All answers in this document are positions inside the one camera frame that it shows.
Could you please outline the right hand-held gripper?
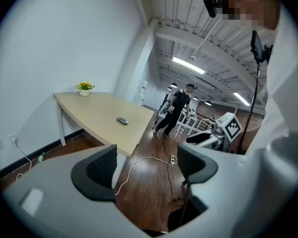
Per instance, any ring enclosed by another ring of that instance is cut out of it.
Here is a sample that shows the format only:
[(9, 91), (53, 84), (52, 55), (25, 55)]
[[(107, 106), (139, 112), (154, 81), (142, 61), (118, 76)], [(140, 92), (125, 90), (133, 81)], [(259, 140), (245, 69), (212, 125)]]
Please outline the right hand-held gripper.
[(211, 128), (186, 138), (186, 143), (222, 152), (228, 152), (234, 139), (241, 133), (241, 126), (235, 114), (227, 112)]

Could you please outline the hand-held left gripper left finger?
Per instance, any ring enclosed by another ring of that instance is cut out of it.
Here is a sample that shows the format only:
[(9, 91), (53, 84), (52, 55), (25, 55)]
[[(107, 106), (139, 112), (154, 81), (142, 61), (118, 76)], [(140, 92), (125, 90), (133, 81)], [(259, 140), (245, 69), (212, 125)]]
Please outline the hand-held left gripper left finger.
[(40, 238), (144, 238), (116, 207), (117, 146), (37, 164), (4, 192), (15, 217)]

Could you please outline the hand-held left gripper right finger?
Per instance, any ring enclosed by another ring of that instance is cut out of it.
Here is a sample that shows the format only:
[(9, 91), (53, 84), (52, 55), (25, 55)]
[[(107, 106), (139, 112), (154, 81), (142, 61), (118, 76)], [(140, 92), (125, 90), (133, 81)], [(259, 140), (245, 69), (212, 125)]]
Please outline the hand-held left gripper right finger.
[(260, 214), (262, 159), (270, 146), (243, 156), (178, 145), (178, 166), (187, 181), (185, 206), (172, 238), (255, 238), (267, 226)]

